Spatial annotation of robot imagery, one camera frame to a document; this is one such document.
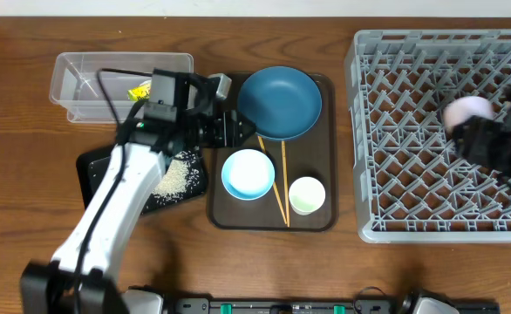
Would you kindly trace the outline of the yellow green snack wrapper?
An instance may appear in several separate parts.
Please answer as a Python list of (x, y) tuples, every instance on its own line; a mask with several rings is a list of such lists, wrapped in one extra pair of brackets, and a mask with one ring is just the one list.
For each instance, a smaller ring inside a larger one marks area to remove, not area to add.
[(151, 81), (147, 80), (140, 85), (127, 91), (127, 96), (132, 101), (148, 99), (151, 91)]

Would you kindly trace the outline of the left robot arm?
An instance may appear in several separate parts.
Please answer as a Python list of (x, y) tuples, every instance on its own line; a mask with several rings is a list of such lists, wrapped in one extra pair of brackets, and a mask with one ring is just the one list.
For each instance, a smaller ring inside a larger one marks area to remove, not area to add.
[(155, 69), (148, 95), (116, 119), (109, 165), (76, 228), (47, 264), (30, 262), (20, 278), (25, 313), (161, 313), (162, 295), (119, 292), (116, 281), (140, 214), (167, 167), (197, 147), (239, 147), (256, 130), (223, 111), (228, 76)]

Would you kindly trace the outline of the pale green plastic cup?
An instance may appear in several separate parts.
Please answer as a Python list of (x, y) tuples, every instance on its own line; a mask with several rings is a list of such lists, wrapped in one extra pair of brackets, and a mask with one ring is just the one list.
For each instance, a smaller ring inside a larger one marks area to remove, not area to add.
[(319, 210), (325, 202), (324, 185), (316, 178), (305, 176), (295, 180), (289, 189), (289, 201), (299, 215), (310, 215)]

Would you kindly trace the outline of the pink plastic cup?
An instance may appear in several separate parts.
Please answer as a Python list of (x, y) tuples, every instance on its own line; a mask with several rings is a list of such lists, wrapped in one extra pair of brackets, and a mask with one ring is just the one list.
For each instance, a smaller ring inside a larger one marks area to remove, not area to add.
[(442, 112), (444, 127), (449, 133), (473, 116), (493, 119), (494, 110), (490, 102), (482, 97), (466, 96), (451, 102)]

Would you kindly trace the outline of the light blue bowl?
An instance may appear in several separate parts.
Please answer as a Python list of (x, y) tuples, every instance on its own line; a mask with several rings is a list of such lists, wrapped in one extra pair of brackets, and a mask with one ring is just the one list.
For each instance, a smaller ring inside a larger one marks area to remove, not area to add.
[(271, 190), (275, 174), (274, 165), (266, 154), (255, 149), (242, 149), (225, 160), (221, 182), (236, 199), (253, 201)]

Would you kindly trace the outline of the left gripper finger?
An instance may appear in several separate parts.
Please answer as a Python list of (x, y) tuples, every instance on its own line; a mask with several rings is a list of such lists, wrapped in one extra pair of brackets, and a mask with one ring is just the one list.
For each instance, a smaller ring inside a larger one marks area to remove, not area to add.
[(218, 113), (215, 121), (215, 146), (237, 147), (238, 125), (236, 111)]
[(256, 133), (256, 124), (239, 111), (236, 112), (237, 131), (236, 144), (242, 146), (244, 142)]

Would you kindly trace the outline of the rice pile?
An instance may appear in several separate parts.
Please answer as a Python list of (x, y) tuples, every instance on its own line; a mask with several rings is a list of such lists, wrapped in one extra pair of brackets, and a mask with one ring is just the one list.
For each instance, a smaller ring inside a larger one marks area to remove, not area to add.
[(174, 156), (152, 197), (157, 206), (166, 207), (200, 195), (204, 190), (199, 154), (187, 150)]

